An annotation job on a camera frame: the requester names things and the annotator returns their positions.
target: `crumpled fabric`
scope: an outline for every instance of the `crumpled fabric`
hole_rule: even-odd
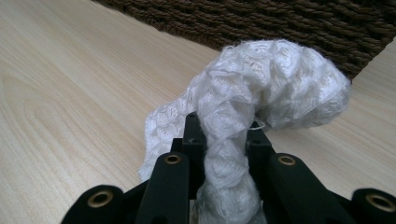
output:
[[[327,124],[347,109],[350,81],[317,51],[287,40],[225,48],[178,99],[146,119],[147,152],[139,173],[149,179],[157,158],[182,137],[197,112],[207,139],[205,183],[193,208],[197,223],[266,223],[248,173],[247,131]]]

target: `wood grain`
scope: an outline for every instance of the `wood grain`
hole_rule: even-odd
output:
[[[0,0],[0,223],[60,222],[100,184],[139,183],[144,120],[218,52],[88,0]],[[396,43],[327,126],[268,133],[329,189],[396,195]]]

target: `white cloth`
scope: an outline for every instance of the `white cloth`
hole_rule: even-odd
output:
[[[142,180],[182,137],[186,115],[197,111],[208,145],[197,221],[265,223],[245,157],[250,124],[255,119],[265,131],[326,124],[346,110],[349,89],[332,62],[287,40],[227,47],[178,99],[148,115]]]

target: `screw hole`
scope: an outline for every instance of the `screw hole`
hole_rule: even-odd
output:
[[[169,155],[165,157],[165,162],[168,164],[177,164],[181,162],[181,158],[177,155]]]
[[[251,143],[254,145],[259,145],[262,143],[262,141],[255,139],[255,140],[251,141]]]
[[[372,206],[385,211],[385,212],[396,212],[396,205],[389,199],[379,195],[379,194],[368,194],[366,196],[367,202]]]
[[[198,139],[191,138],[191,139],[189,139],[189,142],[190,143],[199,143],[200,141]]]
[[[280,163],[284,164],[284,165],[295,165],[296,161],[294,160],[294,158],[290,157],[290,156],[281,156],[279,158],[277,158],[278,161],[280,161]]]
[[[93,194],[88,199],[88,206],[92,208],[103,207],[113,200],[113,192],[110,190],[102,190]]]

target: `woven mat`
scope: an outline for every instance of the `woven mat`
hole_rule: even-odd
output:
[[[285,38],[316,49],[350,79],[396,36],[394,0],[97,0],[160,31],[221,50]]]

